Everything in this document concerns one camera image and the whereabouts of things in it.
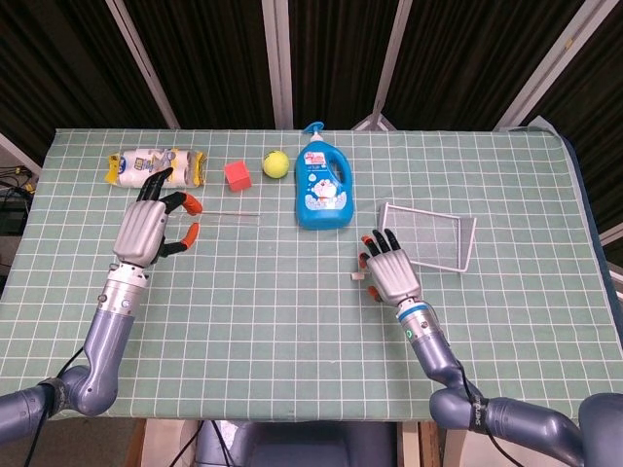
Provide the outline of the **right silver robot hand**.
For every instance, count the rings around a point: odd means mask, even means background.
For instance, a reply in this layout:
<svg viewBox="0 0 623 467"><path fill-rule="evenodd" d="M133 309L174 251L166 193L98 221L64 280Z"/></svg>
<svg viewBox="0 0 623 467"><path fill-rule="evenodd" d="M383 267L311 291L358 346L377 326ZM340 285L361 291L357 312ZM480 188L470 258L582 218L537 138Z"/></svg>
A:
<svg viewBox="0 0 623 467"><path fill-rule="evenodd" d="M371 274L373 297L387 305L400 306L421 298L421 285L406 251L390 229L372 230L361 237L367 251L359 254L361 269Z"/></svg>

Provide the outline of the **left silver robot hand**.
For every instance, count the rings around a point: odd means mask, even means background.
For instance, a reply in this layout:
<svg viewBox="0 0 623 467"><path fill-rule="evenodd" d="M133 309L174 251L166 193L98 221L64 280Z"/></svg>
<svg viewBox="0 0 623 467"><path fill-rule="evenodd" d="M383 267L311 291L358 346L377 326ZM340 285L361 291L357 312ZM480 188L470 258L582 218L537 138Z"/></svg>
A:
<svg viewBox="0 0 623 467"><path fill-rule="evenodd" d="M191 216L202 214L202 204L188 193L174 192L160 197L161 189L172 173L173 168L168 167L150 175L136 201L128 207L113 247L121 263L146 269L160 258L187 251L199 236L200 224L195 222L182 239L165 240L165 227L172 211L183 207Z"/></svg>

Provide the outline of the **white wire mesh basket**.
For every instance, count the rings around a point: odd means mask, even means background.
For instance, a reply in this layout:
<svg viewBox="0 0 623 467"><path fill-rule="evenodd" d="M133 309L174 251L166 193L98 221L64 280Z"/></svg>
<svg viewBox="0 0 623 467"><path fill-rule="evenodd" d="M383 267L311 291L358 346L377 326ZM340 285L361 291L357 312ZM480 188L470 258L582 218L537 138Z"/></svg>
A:
<svg viewBox="0 0 623 467"><path fill-rule="evenodd" d="M416 266L468 270L477 219L398 206L380 208L379 229L390 229Z"/></svg>

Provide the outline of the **thin clear rod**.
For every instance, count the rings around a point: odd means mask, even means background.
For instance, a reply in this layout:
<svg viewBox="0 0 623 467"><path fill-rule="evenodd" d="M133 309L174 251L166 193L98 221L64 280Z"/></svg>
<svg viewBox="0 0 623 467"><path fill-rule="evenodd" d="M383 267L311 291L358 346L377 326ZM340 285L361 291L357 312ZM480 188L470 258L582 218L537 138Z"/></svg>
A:
<svg viewBox="0 0 623 467"><path fill-rule="evenodd" d="M203 224L218 226L258 226L260 214L249 211L208 210L199 214Z"/></svg>

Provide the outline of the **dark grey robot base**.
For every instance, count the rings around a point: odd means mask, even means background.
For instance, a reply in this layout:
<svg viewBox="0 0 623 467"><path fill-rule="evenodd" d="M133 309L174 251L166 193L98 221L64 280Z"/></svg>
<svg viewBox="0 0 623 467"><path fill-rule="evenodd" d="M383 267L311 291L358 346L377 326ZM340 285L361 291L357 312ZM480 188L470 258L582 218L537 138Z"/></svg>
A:
<svg viewBox="0 0 623 467"><path fill-rule="evenodd" d="M208 421L194 467L396 467L397 424Z"/></svg>

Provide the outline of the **plastic pack of white rolls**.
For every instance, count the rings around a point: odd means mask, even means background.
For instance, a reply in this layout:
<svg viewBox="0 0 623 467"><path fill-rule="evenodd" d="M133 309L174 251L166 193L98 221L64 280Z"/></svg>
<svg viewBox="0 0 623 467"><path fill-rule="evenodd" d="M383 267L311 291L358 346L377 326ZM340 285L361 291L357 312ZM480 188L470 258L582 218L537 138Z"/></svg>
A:
<svg viewBox="0 0 623 467"><path fill-rule="evenodd" d="M172 168L165 188L198 188L204 185L207 154L177 148L137 148L110 155L108 163L104 180L111 185L141 188L149 176Z"/></svg>

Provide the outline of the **green checkered tablecloth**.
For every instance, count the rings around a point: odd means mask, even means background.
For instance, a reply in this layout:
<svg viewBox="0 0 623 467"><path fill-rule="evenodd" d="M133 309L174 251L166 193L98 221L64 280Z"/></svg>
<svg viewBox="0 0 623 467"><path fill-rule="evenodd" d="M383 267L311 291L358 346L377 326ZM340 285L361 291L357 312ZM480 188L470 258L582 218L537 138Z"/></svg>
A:
<svg viewBox="0 0 623 467"><path fill-rule="evenodd" d="M112 416L422 419L436 389L391 307L352 280L361 237L386 202L477 219L468 270L421 268L453 352L488 397L576 416L623 392L620 308L602 274L576 163L543 129L328 131L354 176L344 229L299 227L297 131L60 129L0 298L0 396L51 377L82 345L133 190L103 177L109 155L177 147L208 155L204 211L260 214L258 226L201 222L190 250L158 261L136 313ZM252 187L232 192L224 166Z"/></svg>

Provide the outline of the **blue detergent pump bottle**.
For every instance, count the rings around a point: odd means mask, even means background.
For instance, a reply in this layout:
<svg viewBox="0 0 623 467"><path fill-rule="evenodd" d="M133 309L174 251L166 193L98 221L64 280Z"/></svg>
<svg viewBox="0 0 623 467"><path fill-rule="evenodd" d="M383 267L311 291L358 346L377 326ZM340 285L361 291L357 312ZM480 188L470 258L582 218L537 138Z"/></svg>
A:
<svg viewBox="0 0 623 467"><path fill-rule="evenodd" d="M295 163L295 212L306 230L332 230L347 226L353 216L352 172L345 154L327 143L323 122L309 124L311 136Z"/></svg>

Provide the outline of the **red cube block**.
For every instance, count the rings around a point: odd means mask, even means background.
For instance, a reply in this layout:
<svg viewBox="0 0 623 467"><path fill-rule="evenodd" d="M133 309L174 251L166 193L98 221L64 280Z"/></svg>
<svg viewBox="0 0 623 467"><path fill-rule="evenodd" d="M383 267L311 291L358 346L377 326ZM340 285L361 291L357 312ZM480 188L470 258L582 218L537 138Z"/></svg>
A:
<svg viewBox="0 0 623 467"><path fill-rule="evenodd" d="M232 192L240 192L252 187L250 172L244 161L227 163L224 173Z"/></svg>

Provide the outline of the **black equipment box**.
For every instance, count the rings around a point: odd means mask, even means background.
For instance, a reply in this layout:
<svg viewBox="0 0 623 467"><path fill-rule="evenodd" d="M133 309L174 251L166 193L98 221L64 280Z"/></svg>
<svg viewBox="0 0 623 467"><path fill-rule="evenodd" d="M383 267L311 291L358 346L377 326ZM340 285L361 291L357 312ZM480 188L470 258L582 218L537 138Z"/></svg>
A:
<svg viewBox="0 0 623 467"><path fill-rule="evenodd" d="M23 234L32 200L32 194L18 188L0 193L0 236Z"/></svg>

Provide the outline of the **yellow tennis ball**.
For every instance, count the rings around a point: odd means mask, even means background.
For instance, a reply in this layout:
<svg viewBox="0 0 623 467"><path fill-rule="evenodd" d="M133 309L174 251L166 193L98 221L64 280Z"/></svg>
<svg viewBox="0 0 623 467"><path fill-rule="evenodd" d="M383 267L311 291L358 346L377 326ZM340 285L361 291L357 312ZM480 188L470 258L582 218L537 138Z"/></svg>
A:
<svg viewBox="0 0 623 467"><path fill-rule="evenodd" d="M282 151L270 151L263 160L264 173L273 179L283 178L289 170L289 158Z"/></svg>

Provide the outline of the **wooden table leg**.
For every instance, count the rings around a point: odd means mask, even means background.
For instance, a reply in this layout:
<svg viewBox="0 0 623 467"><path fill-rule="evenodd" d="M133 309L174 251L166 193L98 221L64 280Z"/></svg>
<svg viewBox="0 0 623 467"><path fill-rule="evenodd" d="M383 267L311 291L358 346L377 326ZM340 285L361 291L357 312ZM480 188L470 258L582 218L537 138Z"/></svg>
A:
<svg viewBox="0 0 623 467"><path fill-rule="evenodd" d="M142 465L146 422L146 419L139 419L136 422L128 447L125 467L141 467Z"/></svg>
<svg viewBox="0 0 623 467"><path fill-rule="evenodd" d="M419 423L421 467L442 467L439 429L434 421Z"/></svg>

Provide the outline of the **dark brown curtain backdrop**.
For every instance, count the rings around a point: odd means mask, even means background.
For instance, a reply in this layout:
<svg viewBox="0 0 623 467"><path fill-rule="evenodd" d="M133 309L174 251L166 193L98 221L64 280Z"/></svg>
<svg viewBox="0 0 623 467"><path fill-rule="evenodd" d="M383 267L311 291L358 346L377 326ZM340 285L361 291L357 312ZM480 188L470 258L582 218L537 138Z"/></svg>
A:
<svg viewBox="0 0 623 467"><path fill-rule="evenodd" d="M384 115L487 130L596 0L414 0ZM275 124L261 0L124 0L184 128ZM293 120L368 115L398 0L288 0ZM600 230L623 222L623 2L536 103L573 144ZM105 0L0 0L0 133L42 162L62 127L163 128Z"/></svg>

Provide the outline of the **white slanted frame post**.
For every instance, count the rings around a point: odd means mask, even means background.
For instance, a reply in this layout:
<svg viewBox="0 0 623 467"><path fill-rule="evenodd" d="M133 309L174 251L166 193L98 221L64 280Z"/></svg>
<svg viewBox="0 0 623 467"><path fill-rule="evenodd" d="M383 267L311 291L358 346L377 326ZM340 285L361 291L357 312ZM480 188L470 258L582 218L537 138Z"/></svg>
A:
<svg viewBox="0 0 623 467"><path fill-rule="evenodd" d="M180 129L181 125L175 116L158 74L143 45L139 32L135 27L124 0L105 0L105 3L128 46L128 50L132 55L148 90L163 115L166 125L172 129Z"/></svg>

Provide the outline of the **white frame post with bracket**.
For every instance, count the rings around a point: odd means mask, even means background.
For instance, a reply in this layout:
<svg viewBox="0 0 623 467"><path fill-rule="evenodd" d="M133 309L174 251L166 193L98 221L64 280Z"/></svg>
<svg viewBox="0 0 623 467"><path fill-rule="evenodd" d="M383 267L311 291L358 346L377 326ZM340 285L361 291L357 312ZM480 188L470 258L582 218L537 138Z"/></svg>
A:
<svg viewBox="0 0 623 467"><path fill-rule="evenodd" d="M398 1L372 112L352 128L354 131L396 131L395 126L384 116L383 110L385 108L412 5L413 0Z"/></svg>

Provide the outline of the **white double frame post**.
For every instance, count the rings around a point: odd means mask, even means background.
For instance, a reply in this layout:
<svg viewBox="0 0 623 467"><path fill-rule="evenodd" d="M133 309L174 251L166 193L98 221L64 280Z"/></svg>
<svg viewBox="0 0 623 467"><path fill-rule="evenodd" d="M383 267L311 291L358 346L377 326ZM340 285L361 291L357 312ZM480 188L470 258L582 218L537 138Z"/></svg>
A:
<svg viewBox="0 0 623 467"><path fill-rule="evenodd" d="M269 76L277 129L294 128L288 0L262 0Z"/></svg>

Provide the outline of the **wide white frame post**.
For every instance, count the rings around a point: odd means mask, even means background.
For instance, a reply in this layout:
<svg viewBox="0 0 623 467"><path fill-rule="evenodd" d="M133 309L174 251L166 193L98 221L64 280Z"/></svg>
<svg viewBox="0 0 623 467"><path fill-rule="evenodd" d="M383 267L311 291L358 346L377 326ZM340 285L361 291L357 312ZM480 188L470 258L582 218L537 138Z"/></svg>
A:
<svg viewBox="0 0 623 467"><path fill-rule="evenodd" d="M584 0L573 18L540 60L530 77L495 124L495 129L519 126L533 106L558 79L590 37L589 24L609 0Z"/></svg>

